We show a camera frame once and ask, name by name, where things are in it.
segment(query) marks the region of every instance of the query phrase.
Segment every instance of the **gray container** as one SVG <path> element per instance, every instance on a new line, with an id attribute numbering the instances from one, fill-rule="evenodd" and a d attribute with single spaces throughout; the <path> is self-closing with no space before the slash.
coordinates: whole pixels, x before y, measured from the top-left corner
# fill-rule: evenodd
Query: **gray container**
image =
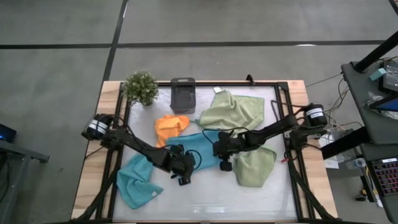
<path id="1" fill-rule="evenodd" d="M 173 78 L 171 80 L 172 100 L 170 107 L 175 114 L 193 114 L 197 105 L 194 78 Z"/>

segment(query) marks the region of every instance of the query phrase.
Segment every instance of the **green leaves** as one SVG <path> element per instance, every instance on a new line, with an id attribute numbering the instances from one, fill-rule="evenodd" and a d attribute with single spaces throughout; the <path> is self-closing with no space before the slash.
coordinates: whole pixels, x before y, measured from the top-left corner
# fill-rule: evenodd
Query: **green leaves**
<path id="1" fill-rule="evenodd" d="M 124 82 L 124 94 L 132 103 L 150 105 L 157 99 L 159 89 L 156 79 L 148 71 L 138 70 L 133 75 L 127 76 Z"/>

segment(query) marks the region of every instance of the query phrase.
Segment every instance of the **orange cloth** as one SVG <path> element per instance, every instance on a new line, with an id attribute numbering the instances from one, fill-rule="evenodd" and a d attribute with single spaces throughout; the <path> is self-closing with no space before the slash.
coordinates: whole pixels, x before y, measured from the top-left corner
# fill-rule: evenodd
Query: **orange cloth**
<path id="1" fill-rule="evenodd" d="M 155 122 L 156 147 L 165 146 L 168 138 L 179 136 L 188 125 L 189 118 L 187 116 L 166 115 L 157 119 Z"/>

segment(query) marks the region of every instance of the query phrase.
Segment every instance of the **gray floor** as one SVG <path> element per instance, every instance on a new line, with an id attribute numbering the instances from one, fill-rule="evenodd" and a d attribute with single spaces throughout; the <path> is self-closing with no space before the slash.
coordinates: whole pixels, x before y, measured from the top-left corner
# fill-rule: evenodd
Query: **gray floor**
<path id="1" fill-rule="evenodd" d="M 0 45 L 110 43 L 121 2 L 0 0 Z M 130 0 L 119 42 L 378 40 L 397 28 L 387 0 Z M 340 73 L 342 63 L 359 60 L 373 48 L 118 49 L 110 80 L 148 69 L 159 80 L 242 80 L 250 73 L 255 79 L 311 84 Z M 21 146 L 51 155 L 48 164 L 31 163 L 13 223 L 69 219 L 87 144 L 80 133 L 95 110 L 108 53 L 0 50 L 0 123 L 18 130 Z M 339 80 L 307 88 L 310 101 L 329 108 L 338 97 Z M 335 118 L 361 122 L 350 95 Z M 388 223 L 383 209 L 353 200 L 359 179 L 330 182 L 340 218 Z"/>

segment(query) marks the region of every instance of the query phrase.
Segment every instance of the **green towel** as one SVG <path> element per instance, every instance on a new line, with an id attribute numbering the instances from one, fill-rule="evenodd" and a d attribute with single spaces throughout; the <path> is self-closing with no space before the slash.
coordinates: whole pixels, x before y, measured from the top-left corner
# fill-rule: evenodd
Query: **green towel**
<path id="1" fill-rule="evenodd" d="M 234 158 L 238 184 L 243 187 L 262 187 L 274 168 L 276 153 L 264 145 L 257 150 L 242 152 Z"/>
<path id="2" fill-rule="evenodd" d="M 216 93 L 207 110 L 203 111 L 198 124 L 209 129 L 245 127 L 253 130 L 264 120 L 264 99 L 250 96 L 233 96 L 228 91 Z M 246 131 L 237 129 L 234 133 Z"/>

